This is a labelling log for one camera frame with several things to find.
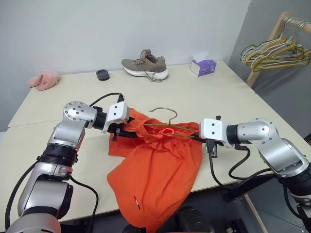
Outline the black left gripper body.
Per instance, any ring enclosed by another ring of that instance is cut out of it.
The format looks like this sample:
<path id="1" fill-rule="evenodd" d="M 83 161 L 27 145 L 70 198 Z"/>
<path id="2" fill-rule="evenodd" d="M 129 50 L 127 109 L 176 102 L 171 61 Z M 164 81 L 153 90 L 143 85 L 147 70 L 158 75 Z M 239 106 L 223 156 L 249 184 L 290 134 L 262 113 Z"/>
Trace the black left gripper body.
<path id="1" fill-rule="evenodd" d="M 107 132 L 112 134 L 112 141 L 117 141 L 117 137 L 121 136 L 121 131 L 124 131 L 124 126 L 127 121 L 122 123 L 112 123 L 109 125 Z"/>

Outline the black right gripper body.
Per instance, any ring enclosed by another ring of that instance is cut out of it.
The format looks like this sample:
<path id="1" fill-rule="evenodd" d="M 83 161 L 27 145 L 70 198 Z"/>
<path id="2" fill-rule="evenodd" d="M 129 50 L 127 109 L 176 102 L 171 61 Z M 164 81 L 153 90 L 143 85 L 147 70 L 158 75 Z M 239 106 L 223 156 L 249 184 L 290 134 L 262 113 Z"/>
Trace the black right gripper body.
<path id="1" fill-rule="evenodd" d="M 217 146 L 223 146 L 222 142 L 215 141 L 213 139 L 206 139 L 206 150 L 208 152 L 209 157 L 217 158 Z"/>

